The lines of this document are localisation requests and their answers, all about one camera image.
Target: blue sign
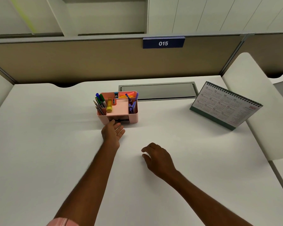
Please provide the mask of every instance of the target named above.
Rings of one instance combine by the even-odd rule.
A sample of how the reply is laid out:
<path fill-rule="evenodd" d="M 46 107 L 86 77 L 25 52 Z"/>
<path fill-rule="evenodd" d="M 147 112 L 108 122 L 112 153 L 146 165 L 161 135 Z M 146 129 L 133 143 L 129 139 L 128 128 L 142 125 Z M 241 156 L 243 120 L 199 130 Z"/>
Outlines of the blue sign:
<path fill-rule="evenodd" d="M 185 37 L 147 37 L 142 40 L 142 48 L 182 48 Z"/>

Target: spiral binding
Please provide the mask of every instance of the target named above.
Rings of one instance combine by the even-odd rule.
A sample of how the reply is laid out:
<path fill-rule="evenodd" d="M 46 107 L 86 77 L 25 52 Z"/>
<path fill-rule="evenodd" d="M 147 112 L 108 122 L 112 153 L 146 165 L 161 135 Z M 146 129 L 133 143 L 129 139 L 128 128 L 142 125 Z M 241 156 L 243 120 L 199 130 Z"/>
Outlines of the spiral binding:
<path fill-rule="evenodd" d="M 214 87 L 214 88 L 216 88 L 216 89 L 218 89 L 218 90 L 220 90 L 220 91 L 222 91 L 222 92 L 227 92 L 229 95 L 233 95 L 233 96 L 235 96 L 235 97 L 238 98 L 238 99 L 242 99 L 242 100 L 244 100 L 244 101 L 250 103 L 251 105 L 254 105 L 254 106 L 257 106 L 257 107 L 262 107 L 262 106 L 263 106 L 263 105 L 261 105 L 261 104 L 258 103 L 258 102 L 252 101 L 251 99 L 248 99 L 248 98 L 246 98 L 246 97 L 244 97 L 244 96 L 241 96 L 241 95 L 239 95 L 239 94 L 236 94 L 236 93 L 234 93 L 234 92 L 232 92 L 232 91 L 230 91 L 230 90 L 224 89 L 224 88 L 222 88 L 222 87 L 220 87 L 220 86 L 217 86 L 217 85 L 215 85 L 215 84 L 213 84 L 213 83 L 210 83 L 210 82 L 208 82 L 208 81 L 206 81 L 205 83 L 206 83 L 206 85 L 212 86 L 212 87 Z"/>

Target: person's left arm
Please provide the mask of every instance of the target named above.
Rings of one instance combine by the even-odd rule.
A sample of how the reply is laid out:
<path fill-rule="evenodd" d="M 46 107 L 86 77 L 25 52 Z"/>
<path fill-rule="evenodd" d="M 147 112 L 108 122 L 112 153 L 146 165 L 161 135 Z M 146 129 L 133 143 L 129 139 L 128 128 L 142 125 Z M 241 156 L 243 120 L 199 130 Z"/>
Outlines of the person's left arm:
<path fill-rule="evenodd" d="M 94 225 L 97 218 L 119 139 L 124 134 L 120 123 L 110 121 L 103 129 L 104 142 L 91 165 L 66 198 L 55 218 L 67 218 L 79 226 Z"/>

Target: finger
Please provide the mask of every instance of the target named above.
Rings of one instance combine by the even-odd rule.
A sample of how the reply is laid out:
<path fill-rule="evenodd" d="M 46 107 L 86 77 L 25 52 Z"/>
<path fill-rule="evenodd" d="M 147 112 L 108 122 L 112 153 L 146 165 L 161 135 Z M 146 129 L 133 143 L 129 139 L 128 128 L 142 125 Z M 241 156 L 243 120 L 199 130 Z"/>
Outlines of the finger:
<path fill-rule="evenodd" d="M 117 130 L 120 127 L 121 123 L 116 123 L 113 125 L 114 130 Z"/>
<path fill-rule="evenodd" d="M 145 160 L 145 162 L 147 164 L 147 167 L 149 168 L 150 165 L 151 165 L 151 162 L 152 162 L 151 158 L 148 155 L 146 155 L 146 154 L 142 154 L 142 157 L 144 158 L 144 160 Z"/>
<path fill-rule="evenodd" d="M 117 135 L 122 131 L 124 129 L 124 126 L 123 125 L 121 125 L 121 126 L 119 126 L 119 128 L 118 129 L 116 129 L 115 130 L 115 132 L 117 133 Z"/>
<path fill-rule="evenodd" d="M 150 148 L 149 146 L 146 146 L 146 147 L 144 147 L 141 151 L 142 151 L 142 152 L 147 152 L 147 153 L 151 156 L 153 149 Z"/>
<path fill-rule="evenodd" d="M 125 130 L 121 130 L 121 132 L 117 135 L 117 139 L 119 140 L 125 133 Z"/>
<path fill-rule="evenodd" d="M 150 148 L 153 148 L 153 149 L 156 149 L 157 148 L 157 145 L 155 143 L 151 143 L 148 145 L 148 147 Z"/>
<path fill-rule="evenodd" d="M 115 123 L 115 120 L 111 120 L 107 125 L 113 126 Z"/>

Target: person's right arm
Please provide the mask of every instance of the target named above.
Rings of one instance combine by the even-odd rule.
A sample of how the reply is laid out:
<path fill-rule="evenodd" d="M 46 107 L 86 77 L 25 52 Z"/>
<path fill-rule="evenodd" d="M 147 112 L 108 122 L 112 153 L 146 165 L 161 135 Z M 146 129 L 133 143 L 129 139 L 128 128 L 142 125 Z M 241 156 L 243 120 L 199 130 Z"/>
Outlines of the person's right arm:
<path fill-rule="evenodd" d="M 177 190 L 205 226 L 252 226 L 187 180 L 165 149 L 151 143 L 141 151 L 149 154 L 142 155 L 149 170 Z"/>

